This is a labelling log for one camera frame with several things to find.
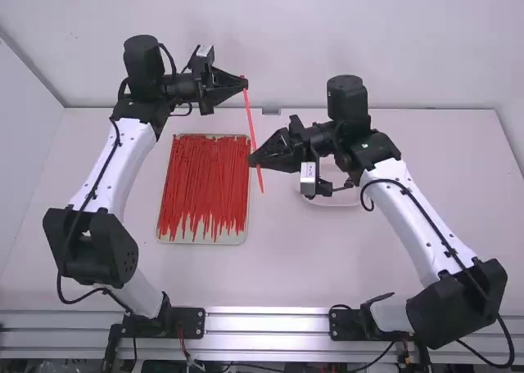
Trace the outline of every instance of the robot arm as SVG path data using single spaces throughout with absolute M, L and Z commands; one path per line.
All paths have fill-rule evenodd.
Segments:
M 505 270 L 496 259 L 481 262 L 446 226 L 417 188 L 395 144 L 371 129 L 362 80 L 336 76 L 327 85 L 331 121 L 305 128 L 292 115 L 289 127 L 279 129 L 249 162 L 251 167 L 300 172 L 300 192 L 310 199 L 362 187 L 364 208 L 373 209 L 365 206 L 366 195 L 404 244 L 424 290 L 400 302 L 386 294 L 364 303 L 358 314 L 348 313 L 349 322 L 342 323 L 345 340 L 391 339 L 388 334 L 393 332 L 414 332 L 427 347 L 439 348 L 495 322 L 507 282 Z M 327 155 L 334 155 L 339 169 L 348 173 L 343 187 L 333 189 L 320 178 L 319 158 Z M 355 330 L 347 333 L 347 328 Z M 343 340 L 338 332 L 332 330 L 333 340 Z
M 165 74 L 161 49 L 168 55 L 171 74 Z M 171 55 L 152 36 L 125 42 L 129 76 L 120 86 L 106 145 L 69 205 L 49 209 L 43 219 L 63 303 L 84 298 L 66 300 L 61 293 L 64 276 L 110 294 L 134 317 L 165 318 L 169 299 L 138 270 L 138 246 L 122 225 L 124 207 L 138 170 L 175 106 L 189 104 L 191 112 L 191 104 L 198 103 L 202 115 L 213 114 L 214 106 L 247 88 L 246 79 L 216 69 L 214 60 L 213 47 L 198 47 L 187 63 L 190 71 L 177 74 Z M 130 94 L 124 93 L 126 86 Z

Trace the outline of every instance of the bundle of red sticks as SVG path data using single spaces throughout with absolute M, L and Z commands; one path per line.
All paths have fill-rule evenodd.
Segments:
M 246 136 L 174 136 L 157 234 L 216 242 L 245 230 L 250 139 Z

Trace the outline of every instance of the red straw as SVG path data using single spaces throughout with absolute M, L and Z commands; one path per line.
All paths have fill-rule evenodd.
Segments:
M 247 89 L 244 88 L 244 101 L 246 102 L 246 112 L 247 120 L 249 121 L 249 131 L 251 135 L 251 144 L 253 145 L 253 151 L 256 150 L 256 141 L 255 141 L 255 127 L 253 126 L 253 118 L 251 117 L 251 108 L 249 107 L 249 98 L 247 97 Z M 259 178 L 260 191 L 264 193 L 264 180 L 262 179 L 262 170 L 260 165 L 256 165 L 256 175 Z

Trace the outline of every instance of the white wall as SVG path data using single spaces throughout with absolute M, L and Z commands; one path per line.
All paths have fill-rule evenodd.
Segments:
M 521 169 L 523 17 L 522 0 L 0 0 L 0 26 L 70 106 L 110 106 L 123 41 L 149 33 L 179 66 L 214 43 L 255 105 L 320 106 L 352 73 L 375 106 L 496 108 Z
M 0 38 L 0 274 L 63 110 Z

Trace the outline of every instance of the table surface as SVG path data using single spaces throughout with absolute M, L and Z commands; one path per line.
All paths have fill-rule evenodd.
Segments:
M 304 125 L 328 120 L 326 110 L 253 110 L 260 144 L 298 114 Z M 109 109 L 70 109 L 47 159 L 16 245 L 0 280 L 0 310 L 67 309 L 55 291 L 56 265 L 42 229 L 47 208 L 64 207 L 103 147 Z M 522 203 L 524 183 L 493 110 L 371 110 L 373 127 L 403 153 L 414 181 L 454 233 L 483 259 L 508 272 L 504 314 L 524 315 Z M 142 166 L 124 225 L 140 249 L 139 267 L 173 304 L 328 307 L 358 305 L 388 291 L 411 295 L 421 286 L 380 210 L 319 207 L 297 193 L 297 174 L 263 170 L 261 194 L 251 170 L 246 241 L 238 246 L 169 245 L 155 229 L 174 133 L 249 133 L 242 109 L 172 118 Z M 88 288 L 65 280 L 74 298 Z M 74 310 L 115 310 L 101 295 Z

